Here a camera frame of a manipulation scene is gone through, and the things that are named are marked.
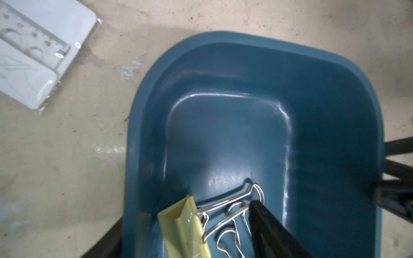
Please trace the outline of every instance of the floor stain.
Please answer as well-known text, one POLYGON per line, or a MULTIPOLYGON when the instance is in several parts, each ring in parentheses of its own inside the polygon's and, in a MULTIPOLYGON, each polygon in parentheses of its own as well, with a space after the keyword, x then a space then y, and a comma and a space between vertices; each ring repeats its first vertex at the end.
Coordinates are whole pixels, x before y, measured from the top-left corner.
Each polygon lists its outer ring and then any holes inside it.
POLYGON ((399 239, 398 238, 396 238, 396 240, 393 240, 393 247, 394 248, 399 247, 399 239))
POLYGON ((93 65, 97 67, 102 67, 106 63, 105 59, 99 58, 97 55, 95 55, 90 47, 84 45, 80 49, 75 62, 78 64, 86 64, 88 62, 92 63, 93 65))
POLYGON ((140 54, 136 60, 128 60, 126 63, 122 64, 118 67, 118 72, 121 74, 123 78, 126 80, 130 80, 134 73, 139 73, 139 69, 143 64, 143 59, 145 57, 145 52, 140 54))

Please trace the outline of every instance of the concrete floor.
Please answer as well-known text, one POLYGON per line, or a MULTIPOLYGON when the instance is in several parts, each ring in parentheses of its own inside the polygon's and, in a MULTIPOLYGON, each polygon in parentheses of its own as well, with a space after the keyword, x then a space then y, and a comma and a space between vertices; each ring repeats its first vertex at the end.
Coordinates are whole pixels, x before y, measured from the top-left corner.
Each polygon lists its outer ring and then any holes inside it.
MULTIPOLYGON (((83 0, 94 32, 42 116, 0 95, 0 257, 73 258, 122 214, 127 117, 153 62, 191 35, 250 33, 343 55, 378 95, 385 139, 413 136, 410 0, 83 0), (117 67, 143 57, 132 79, 117 67)), ((395 158, 413 165, 412 156, 395 158)), ((383 212, 382 257, 413 254, 413 225, 383 212)))

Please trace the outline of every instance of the transparent ruler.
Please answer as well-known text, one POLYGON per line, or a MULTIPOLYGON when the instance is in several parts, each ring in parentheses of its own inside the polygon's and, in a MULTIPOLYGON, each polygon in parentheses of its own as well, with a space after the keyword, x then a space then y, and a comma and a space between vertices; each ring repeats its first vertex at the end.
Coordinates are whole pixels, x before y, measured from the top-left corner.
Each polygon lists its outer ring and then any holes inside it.
POLYGON ((70 50, 69 44, 1 0, 0 38, 51 70, 57 69, 70 50))

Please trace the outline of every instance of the blue plastic tray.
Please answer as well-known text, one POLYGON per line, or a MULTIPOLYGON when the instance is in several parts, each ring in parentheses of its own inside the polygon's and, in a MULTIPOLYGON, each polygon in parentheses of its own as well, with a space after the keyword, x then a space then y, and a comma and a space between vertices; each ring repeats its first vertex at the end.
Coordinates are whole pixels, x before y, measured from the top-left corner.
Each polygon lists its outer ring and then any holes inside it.
MULTIPOLYGON (((205 202, 242 191, 248 178, 315 257, 379 257, 368 186, 381 178, 383 149, 376 95, 349 60, 238 33, 186 39, 153 65, 132 105, 123 257, 167 257, 159 211, 187 193, 205 202)), ((253 257, 244 231, 241 240, 253 257)))

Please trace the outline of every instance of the black metal bar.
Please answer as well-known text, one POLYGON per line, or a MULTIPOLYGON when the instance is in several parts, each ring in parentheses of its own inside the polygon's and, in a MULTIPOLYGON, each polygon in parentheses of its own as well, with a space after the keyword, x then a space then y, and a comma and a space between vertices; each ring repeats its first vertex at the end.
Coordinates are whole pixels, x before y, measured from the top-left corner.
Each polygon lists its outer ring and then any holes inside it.
POLYGON ((400 179, 413 179, 412 167, 389 159, 386 159, 385 173, 400 179))
POLYGON ((373 203, 413 223, 413 180, 384 180, 373 186, 373 203))
POLYGON ((313 258, 260 201, 249 206, 255 258, 313 258))
POLYGON ((386 156, 413 152, 413 137, 385 143, 386 156))
POLYGON ((120 258, 122 218, 81 258, 120 258))

